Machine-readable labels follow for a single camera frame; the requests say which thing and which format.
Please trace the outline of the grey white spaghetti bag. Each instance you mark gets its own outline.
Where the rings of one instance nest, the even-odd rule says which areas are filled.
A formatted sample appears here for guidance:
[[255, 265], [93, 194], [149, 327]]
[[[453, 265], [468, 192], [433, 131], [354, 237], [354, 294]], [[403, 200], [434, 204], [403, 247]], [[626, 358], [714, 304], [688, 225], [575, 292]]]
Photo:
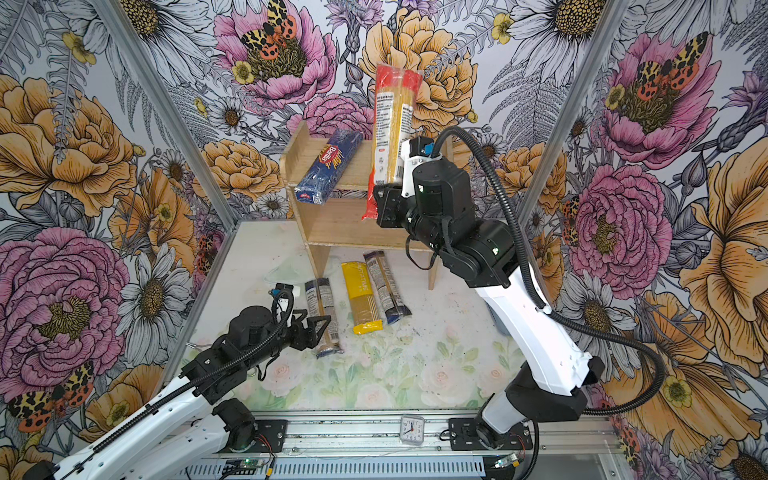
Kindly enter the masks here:
[[319, 337], [318, 344], [314, 348], [318, 359], [340, 354], [343, 349], [340, 344], [338, 321], [334, 306], [334, 297], [328, 278], [317, 278], [304, 284], [307, 309], [310, 317], [325, 317], [330, 321]]

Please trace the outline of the blue Barilla spaghetti box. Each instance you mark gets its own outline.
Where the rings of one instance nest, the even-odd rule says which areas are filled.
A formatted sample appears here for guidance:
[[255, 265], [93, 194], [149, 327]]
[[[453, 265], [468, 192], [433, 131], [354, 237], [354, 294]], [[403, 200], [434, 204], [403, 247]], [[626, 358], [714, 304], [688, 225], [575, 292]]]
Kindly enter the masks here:
[[295, 188], [296, 199], [306, 204], [325, 204], [363, 140], [361, 132], [337, 129]]

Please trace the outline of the red spaghetti bag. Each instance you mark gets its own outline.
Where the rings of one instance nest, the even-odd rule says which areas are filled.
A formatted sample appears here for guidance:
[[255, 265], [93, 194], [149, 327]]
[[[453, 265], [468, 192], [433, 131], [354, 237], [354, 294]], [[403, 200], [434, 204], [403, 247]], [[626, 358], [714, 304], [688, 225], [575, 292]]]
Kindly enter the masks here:
[[401, 150], [413, 135], [413, 111], [421, 82], [416, 71], [387, 64], [376, 67], [372, 164], [363, 220], [377, 216], [375, 187], [403, 184]]

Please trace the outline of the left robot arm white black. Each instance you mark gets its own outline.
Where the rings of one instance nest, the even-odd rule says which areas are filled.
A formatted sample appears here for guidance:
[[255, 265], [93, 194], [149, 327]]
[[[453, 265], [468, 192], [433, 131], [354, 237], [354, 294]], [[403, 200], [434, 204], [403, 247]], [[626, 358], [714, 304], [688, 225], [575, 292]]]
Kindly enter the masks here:
[[247, 307], [229, 323], [228, 331], [182, 368], [147, 405], [108, 435], [54, 463], [42, 461], [27, 479], [141, 478], [142, 460], [159, 452], [167, 436], [192, 422], [182, 437], [184, 448], [169, 455], [169, 466], [228, 448], [243, 450], [257, 439], [255, 419], [230, 392], [252, 369], [265, 371], [286, 348], [313, 349], [331, 322], [328, 315], [308, 315], [304, 309], [285, 313], [279, 307]]

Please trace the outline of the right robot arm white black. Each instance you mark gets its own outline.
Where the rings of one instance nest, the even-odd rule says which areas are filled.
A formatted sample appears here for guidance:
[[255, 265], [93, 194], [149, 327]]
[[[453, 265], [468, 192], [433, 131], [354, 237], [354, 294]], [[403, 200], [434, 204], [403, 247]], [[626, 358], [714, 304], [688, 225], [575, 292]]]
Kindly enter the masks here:
[[586, 412], [582, 388], [602, 374], [601, 360], [582, 351], [548, 306], [538, 307], [523, 282], [529, 264], [518, 258], [511, 228], [474, 210], [468, 174], [445, 159], [415, 167], [403, 185], [376, 185], [372, 198], [382, 228], [402, 228], [429, 247], [501, 320], [525, 362], [515, 378], [479, 410], [474, 437], [497, 449], [527, 420], [575, 421]]

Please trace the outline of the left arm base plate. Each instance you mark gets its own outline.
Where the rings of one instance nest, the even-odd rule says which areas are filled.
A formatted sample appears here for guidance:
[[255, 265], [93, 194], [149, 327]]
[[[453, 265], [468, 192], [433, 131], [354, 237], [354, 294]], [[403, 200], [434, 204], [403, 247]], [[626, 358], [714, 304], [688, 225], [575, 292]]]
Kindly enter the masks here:
[[280, 453], [287, 420], [261, 419], [245, 423], [229, 434], [225, 450], [231, 453]]

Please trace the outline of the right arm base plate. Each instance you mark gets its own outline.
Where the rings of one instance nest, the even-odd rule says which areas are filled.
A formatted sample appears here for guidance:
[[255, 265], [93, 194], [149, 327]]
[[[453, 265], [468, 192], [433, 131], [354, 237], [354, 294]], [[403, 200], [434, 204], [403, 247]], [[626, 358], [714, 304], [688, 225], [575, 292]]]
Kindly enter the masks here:
[[523, 450], [533, 448], [532, 429], [524, 424], [513, 425], [508, 433], [499, 434], [492, 429], [478, 427], [475, 418], [448, 419], [447, 440], [452, 451]]

